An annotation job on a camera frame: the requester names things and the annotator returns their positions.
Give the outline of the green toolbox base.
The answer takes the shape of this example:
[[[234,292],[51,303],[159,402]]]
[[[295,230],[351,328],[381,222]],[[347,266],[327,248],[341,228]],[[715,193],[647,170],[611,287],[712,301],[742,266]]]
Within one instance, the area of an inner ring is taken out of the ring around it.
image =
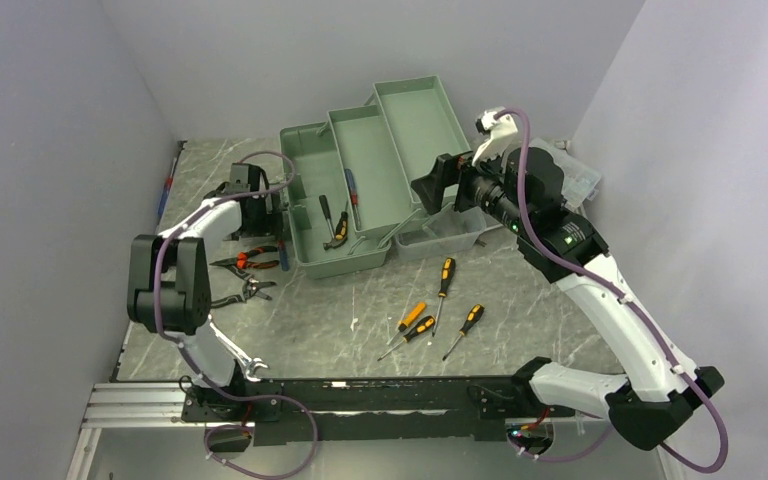
[[[378,268],[389,243],[381,244],[356,232],[349,190],[337,144],[327,123],[288,127],[280,131],[281,152],[296,176],[285,191],[292,246],[298,266],[311,279],[324,279]],[[337,249],[324,250],[332,239],[322,207],[330,208],[333,225],[348,211],[348,236]]]

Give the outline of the yellow black handle hammer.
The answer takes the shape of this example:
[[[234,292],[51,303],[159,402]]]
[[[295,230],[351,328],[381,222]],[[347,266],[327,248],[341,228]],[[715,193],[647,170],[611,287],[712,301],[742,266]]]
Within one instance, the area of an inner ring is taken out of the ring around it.
[[[326,219],[326,223],[332,230],[332,239],[323,244],[323,249],[332,250],[340,248],[345,244],[348,236],[348,211],[343,210],[340,214],[337,224],[333,225],[330,208],[327,205],[324,205],[322,210]]]

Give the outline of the blue red long screwdriver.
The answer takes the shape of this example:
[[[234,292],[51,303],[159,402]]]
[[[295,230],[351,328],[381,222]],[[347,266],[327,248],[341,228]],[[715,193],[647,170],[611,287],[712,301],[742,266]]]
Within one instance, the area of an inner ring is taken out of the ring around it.
[[[355,177],[353,175],[353,172],[350,169],[345,169],[344,174],[345,174],[345,179],[347,183],[347,188],[349,190],[349,200],[352,208],[352,214],[353,214],[355,226],[358,229],[361,229],[362,221],[361,221],[360,212],[359,212],[358,192],[357,192]]]

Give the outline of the yellow black stubby screwdriver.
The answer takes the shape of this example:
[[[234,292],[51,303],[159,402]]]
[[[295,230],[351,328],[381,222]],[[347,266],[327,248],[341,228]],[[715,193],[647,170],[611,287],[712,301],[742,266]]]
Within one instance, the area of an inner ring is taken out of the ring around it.
[[[485,307],[481,304],[476,304],[467,314],[464,323],[458,330],[458,336],[446,351],[442,357],[442,361],[446,361],[458,346],[458,344],[468,335],[470,330],[482,319],[485,312]]]

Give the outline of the yellow black medium screwdriver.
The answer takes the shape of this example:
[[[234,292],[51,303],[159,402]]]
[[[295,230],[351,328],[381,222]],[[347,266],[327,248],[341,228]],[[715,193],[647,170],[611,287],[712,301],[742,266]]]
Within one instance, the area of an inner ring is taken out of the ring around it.
[[[424,333],[432,332],[436,327],[436,324],[437,319],[432,315],[427,315],[420,320],[416,320],[407,330],[397,335],[397,340],[390,342],[391,347],[380,357],[378,357],[377,360],[383,360],[398,348],[400,348],[403,344],[410,343],[415,338],[423,335]]]

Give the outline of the short yellow screwdriver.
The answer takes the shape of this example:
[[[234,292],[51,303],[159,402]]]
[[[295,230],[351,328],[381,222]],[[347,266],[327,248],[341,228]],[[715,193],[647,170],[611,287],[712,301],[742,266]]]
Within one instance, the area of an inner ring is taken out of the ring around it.
[[[417,303],[414,308],[398,323],[396,333],[387,342],[387,344],[392,344],[400,335],[406,333],[426,308],[426,302],[420,301]]]

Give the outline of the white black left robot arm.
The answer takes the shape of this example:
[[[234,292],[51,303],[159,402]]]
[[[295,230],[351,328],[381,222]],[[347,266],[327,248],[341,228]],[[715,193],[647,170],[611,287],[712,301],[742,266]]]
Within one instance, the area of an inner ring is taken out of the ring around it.
[[[279,157],[288,168],[283,182],[206,198],[175,226],[139,235],[131,244],[129,319],[173,345],[195,384],[212,388],[208,407],[224,420],[239,417],[248,402],[246,390],[233,382],[258,382],[257,373],[267,364],[246,354],[214,323],[208,256],[243,226],[245,200],[266,199],[295,179],[292,160]]]

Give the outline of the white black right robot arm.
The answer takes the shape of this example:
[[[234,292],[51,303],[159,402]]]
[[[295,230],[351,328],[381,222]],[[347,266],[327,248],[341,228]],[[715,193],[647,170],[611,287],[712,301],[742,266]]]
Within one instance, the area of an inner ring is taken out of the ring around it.
[[[456,187],[456,210],[477,207],[515,234],[524,259],[578,306],[622,365],[622,373],[605,375],[535,358],[514,376],[515,409],[534,415],[546,405],[563,406],[606,418],[628,443],[652,450],[725,380],[716,367],[684,355],[636,302],[605,240],[567,208],[562,169],[537,147],[527,153],[524,204],[530,222],[523,223],[518,155],[474,165],[469,152],[443,154],[410,187],[427,213],[439,212],[445,191]]]

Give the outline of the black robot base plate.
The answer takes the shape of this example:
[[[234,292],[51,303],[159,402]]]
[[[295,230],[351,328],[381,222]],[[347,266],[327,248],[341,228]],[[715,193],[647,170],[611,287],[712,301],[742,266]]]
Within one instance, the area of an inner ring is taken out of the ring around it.
[[[235,402],[208,387],[185,394],[186,424],[246,423],[257,446],[322,441],[467,437],[503,441],[508,428],[570,417],[510,376],[268,379],[232,389]]]

